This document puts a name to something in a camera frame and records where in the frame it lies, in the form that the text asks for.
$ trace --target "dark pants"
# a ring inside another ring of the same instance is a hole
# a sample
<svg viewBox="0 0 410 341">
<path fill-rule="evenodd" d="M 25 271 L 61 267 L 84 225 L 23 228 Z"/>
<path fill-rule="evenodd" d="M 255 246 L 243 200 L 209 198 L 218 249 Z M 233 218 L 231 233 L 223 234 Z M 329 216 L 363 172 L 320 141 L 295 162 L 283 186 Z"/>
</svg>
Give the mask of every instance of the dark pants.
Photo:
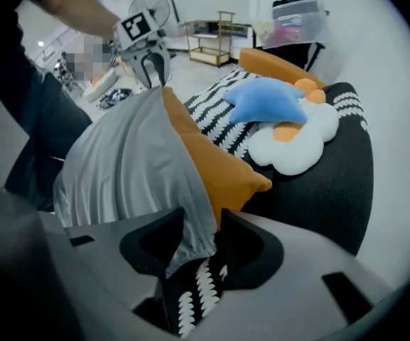
<svg viewBox="0 0 410 341">
<path fill-rule="evenodd" d="M 50 72 L 37 72 L 19 120 L 30 139 L 9 174 L 6 189 L 38 210 L 53 211 L 53 182 L 63 166 L 57 158 L 66 157 L 91 123 Z"/>
</svg>

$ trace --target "electric fan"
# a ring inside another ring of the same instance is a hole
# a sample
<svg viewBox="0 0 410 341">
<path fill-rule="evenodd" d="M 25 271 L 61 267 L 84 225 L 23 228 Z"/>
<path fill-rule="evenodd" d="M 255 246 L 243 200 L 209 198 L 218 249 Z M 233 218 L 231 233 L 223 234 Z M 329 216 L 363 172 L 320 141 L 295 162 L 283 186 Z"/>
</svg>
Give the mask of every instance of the electric fan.
<svg viewBox="0 0 410 341">
<path fill-rule="evenodd" d="M 146 9 L 159 27 L 162 27 L 170 16 L 170 4 L 167 0 L 134 0 L 129 7 L 129 16 Z"/>
</svg>

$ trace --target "black slot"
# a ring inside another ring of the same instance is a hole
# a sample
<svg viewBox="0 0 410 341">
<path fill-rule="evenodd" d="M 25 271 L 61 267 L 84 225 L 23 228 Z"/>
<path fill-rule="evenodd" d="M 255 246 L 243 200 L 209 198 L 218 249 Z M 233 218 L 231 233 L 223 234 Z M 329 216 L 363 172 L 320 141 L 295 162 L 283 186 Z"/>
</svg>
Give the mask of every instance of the black slot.
<svg viewBox="0 0 410 341">
<path fill-rule="evenodd" d="M 349 324 L 356 322 L 372 309 L 371 304 L 344 273 L 326 274 L 322 279 Z"/>
<path fill-rule="evenodd" d="M 74 237 L 70 239 L 70 243 L 73 247 L 79 247 L 80 245 L 87 244 L 88 242 L 93 242 L 95 239 L 90 235 L 83 235 L 79 237 Z"/>
</svg>

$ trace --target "plastic storage box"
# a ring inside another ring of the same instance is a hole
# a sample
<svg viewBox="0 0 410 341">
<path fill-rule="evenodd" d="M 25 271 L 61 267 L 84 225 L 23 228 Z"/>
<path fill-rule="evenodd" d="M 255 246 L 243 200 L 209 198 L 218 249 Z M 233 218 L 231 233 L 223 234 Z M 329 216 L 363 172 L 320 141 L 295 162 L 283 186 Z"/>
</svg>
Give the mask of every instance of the plastic storage box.
<svg viewBox="0 0 410 341">
<path fill-rule="evenodd" d="M 257 35 L 264 48 L 328 41 L 327 15 L 317 0 L 295 1 L 273 8 L 272 24 L 265 23 Z"/>
</svg>

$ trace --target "person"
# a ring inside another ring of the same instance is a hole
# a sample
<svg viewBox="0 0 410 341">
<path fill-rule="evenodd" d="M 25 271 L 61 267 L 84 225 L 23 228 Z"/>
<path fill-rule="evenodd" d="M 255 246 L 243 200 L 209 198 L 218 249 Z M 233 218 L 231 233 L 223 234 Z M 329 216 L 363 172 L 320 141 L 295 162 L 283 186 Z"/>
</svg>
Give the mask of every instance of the person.
<svg viewBox="0 0 410 341">
<path fill-rule="evenodd" d="M 91 119 L 62 90 L 51 72 L 26 57 L 15 9 L 23 0 L 0 0 L 0 100 L 29 135 L 6 181 L 6 189 L 38 210 L 52 210 L 52 185 L 70 147 Z M 119 20 L 98 0 L 31 0 L 67 26 L 113 39 Z"/>
</svg>

